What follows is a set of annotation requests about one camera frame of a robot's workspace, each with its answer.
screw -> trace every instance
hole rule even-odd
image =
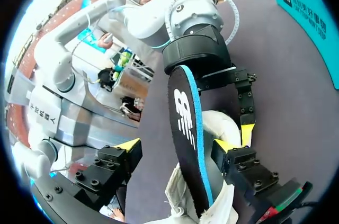
[[[240,163],[239,164],[239,169],[238,170],[244,170],[246,168],[246,164],[245,163]]]
[[[84,178],[84,175],[83,175],[83,173],[81,173],[81,172],[76,172],[76,173],[75,173],[75,177],[76,177],[78,180],[82,180],[82,178]]]
[[[278,178],[279,177],[279,173],[278,172],[273,172],[272,176],[273,176],[273,178]]]
[[[100,185],[100,182],[96,179],[91,180],[91,185],[93,187],[98,187]]]
[[[45,198],[46,201],[48,201],[48,202],[50,202],[50,201],[53,200],[53,196],[52,196],[51,194],[48,194],[48,193],[44,196],[44,198]]]
[[[107,164],[107,167],[108,167],[110,170],[115,170],[115,164],[114,164],[114,163],[108,163],[108,164]]]
[[[263,185],[263,183],[262,183],[261,180],[256,180],[256,182],[254,183],[254,187],[255,187],[256,189],[260,188],[261,185]]]
[[[184,5],[179,5],[177,8],[176,8],[176,11],[177,12],[180,12],[184,9]]]
[[[59,193],[61,193],[61,192],[63,191],[63,188],[61,188],[60,186],[55,186],[55,187],[54,187],[54,191],[55,191],[57,194],[59,194]]]

black clamp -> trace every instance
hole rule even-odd
[[[199,92],[234,84],[238,91],[241,125],[255,124],[255,107],[252,93],[252,83],[255,81],[255,74],[249,74],[246,69],[235,67],[217,71],[195,80]]]

robotic arm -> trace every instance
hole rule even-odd
[[[238,29],[239,14],[234,3],[231,0],[227,1],[235,13],[235,26],[226,41],[220,34],[224,23],[212,0],[152,0],[140,8],[131,10],[131,13],[128,14],[118,9],[125,4],[125,0],[99,0],[79,11],[43,37],[35,48],[34,57],[45,74],[51,75],[58,93],[77,91],[77,89],[74,90],[76,77],[72,72],[72,54],[65,48],[65,44],[76,37],[91,22],[114,10],[120,13],[117,19],[123,18],[132,35],[154,49],[162,49],[167,74],[170,74],[178,65],[187,65],[196,79],[200,92],[234,83],[240,102],[240,123],[244,149],[237,151],[215,145],[212,158],[220,171],[227,173],[227,176],[224,177],[225,180],[235,186],[245,184],[245,198],[255,207],[258,205],[261,207],[260,214],[267,214],[265,211],[268,204],[262,207],[260,201],[262,196],[256,197],[256,194],[254,196],[251,194],[252,187],[246,185],[246,179],[249,178],[246,177],[246,172],[241,173],[242,170],[239,170],[244,165],[243,162],[251,163],[251,165],[255,162],[255,152],[245,148],[250,145],[251,131],[255,123],[251,90],[255,75],[248,74],[244,69],[237,69],[230,60],[226,45],[232,40]],[[138,150],[134,152],[133,150],[123,151],[124,155],[119,152],[121,150],[119,146],[100,149],[98,159],[89,167],[85,176],[82,173],[77,174],[78,186],[66,181],[61,175],[52,179],[39,173],[33,193],[40,204],[43,202],[44,209],[50,211],[51,215],[55,217],[53,219],[55,223],[62,223],[65,218],[67,223],[79,222],[77,218],[91,222],[112,221],[104,218],[97,211],[101,206],[108,204],[109,199],[115,194],[121,183],[127,183],[131,172],[141,158],[141,145],[138,145],[136,149]],[[246,158],[239,160],[237,153],[242,153],[241,157],[245,156]],[[124,166],[128,162],[133,163],[132,169],[129,169],[128,165]],[[267,169],[263,170],[265,175],[271,175]],[[250,177],[251,180],[256,176],[263,176],[263,174],[255,173]],[[274,187],[272,191],[276,191],[279,189],[276,186],[277,182],[276,179],[274,183],[267,186]],[[292,183],[291,186],[292,188],[287,189],[284,187],[284,190],[289,192],[287,196],[292,194],[298,200],[301,200],[301,197],[303,198],[305,193],[310,190],[309,187],[306,187],[303,188],[305,189],[304,194],[295,194],[294,192],[300,186],[298,183]],[[288,209],[284,212],[284,220],[291,211]]]

cable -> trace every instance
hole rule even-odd
[[[305,202],[301,203],[300,205],[296,206],[296,209],[304,208],[304,207],[316,207],[318,202]]]
[[[150,46],[150,48],[154,48],[154,49],[157,49],[157,48],[163,48],[164,46],[166,46],[166,45],[169,44],[170,42],[171,42],[171,40],[167,40],[166,43],[164,43],[164,44],[162,44],[162,45],[160,45],[160,46],[158,46],[158,47],[151,47],[151,46]]]
[[[171,27],[170,17],[171,17],[171,13],[172,13],[174,4],[177,1],[178,0],[172,1],[170,6],[168,7],[168,9],[166,10],[166,13],[165,13],[165,25],[166,25],[166,29],[167,29],[167,33],[168,33],[169,39],[171,41],[176,39],[176,37],[173,35],[172,30],[171,30],[172,27]],[[238,31],[239,23],[240,23],[240,16],[239,16],[239,11],[238,11],[237,6],[235,5],[235,3],[232,0],[226,0],[226,1],[232,7],[233,12],[234,12],[234,17],[235,17],[235,23],[234,23],[234,27],[233,27],[232,33],[230,34],[228,39],[225,41],[225,44],[228,45],[231,42],[231,40],[234,38],[235,34]]]

white robotic arm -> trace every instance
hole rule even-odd
[[[75,80],[72,72],[72,54],[65,48],[65,44],[109,10],[125,3],[126,0],[99,0],[75,13],[38,42],[34,58],[44,74],[51,77],[61,92],[69,91]]]
[[[235,11],[233,37],[239,16],[234,3],[227,1]],[[71,68],[72,56],[65,44],[104,14],[125,3],[126,0],[99,0],[71,16],[38,42],[34,58],[62,93],[70,91],[75,81]],[[224,26],[213,0],[152,0],[135,10],[129,10],[128,14],[122,10],[116,11],[121,13],[110,15],[123,21],[133,36],[159,51],[170,41],[193,34],[204,25],[213,25],[219,31]]]

